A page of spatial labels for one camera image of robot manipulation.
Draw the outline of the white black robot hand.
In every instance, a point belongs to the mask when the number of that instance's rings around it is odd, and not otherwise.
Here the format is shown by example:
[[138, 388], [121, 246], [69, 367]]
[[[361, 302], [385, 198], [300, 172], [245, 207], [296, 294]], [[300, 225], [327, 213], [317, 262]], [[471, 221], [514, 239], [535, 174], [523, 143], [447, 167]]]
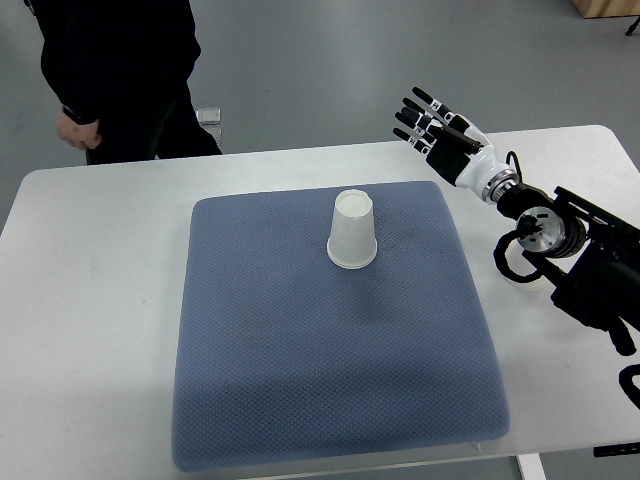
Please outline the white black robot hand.
[[[428, 110], [445, 123], [455, 114], [441, 101], [419, 87], [411, 89]], [[427, 164], [449, 184], [472, 191], [487, 204], [495, 204], [517, 184], [514, 167], [499, 160], [491, 141], [477, 128], [469, 125], [459, 132], [443, 125], [409, 98], [395, 118], [421, 138], [395, 127], [393, 134], [420, 154], [426, 154]]]

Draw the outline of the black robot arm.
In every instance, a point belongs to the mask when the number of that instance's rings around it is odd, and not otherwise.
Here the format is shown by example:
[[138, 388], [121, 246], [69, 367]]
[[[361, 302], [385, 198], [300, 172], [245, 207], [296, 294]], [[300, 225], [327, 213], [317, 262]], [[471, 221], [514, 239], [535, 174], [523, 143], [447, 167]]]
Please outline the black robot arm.
[[493, 250], [500, 274], [517, 284], [551, 282], [552, 304], [605, 332], [616, 352], [634, 355], [639, 328], [639, 230], [576, 193], [551, 194], [525, 182], [519, 158], [503, 158], [466, 116], [415, 86], [393, 133], [453, 188], [494, 207], [513, 227]]

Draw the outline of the person's bare hand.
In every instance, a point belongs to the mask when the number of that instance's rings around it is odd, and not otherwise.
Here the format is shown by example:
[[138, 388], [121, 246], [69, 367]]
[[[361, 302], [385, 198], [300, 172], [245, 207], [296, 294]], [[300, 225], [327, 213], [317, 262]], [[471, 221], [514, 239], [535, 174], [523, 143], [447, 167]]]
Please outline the person's bare hand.
[[102, 143], [98, 120], [78, 124], [61, 111], [55, 121], [55, 130], [60, 140], [79, 150], [94, 150]]

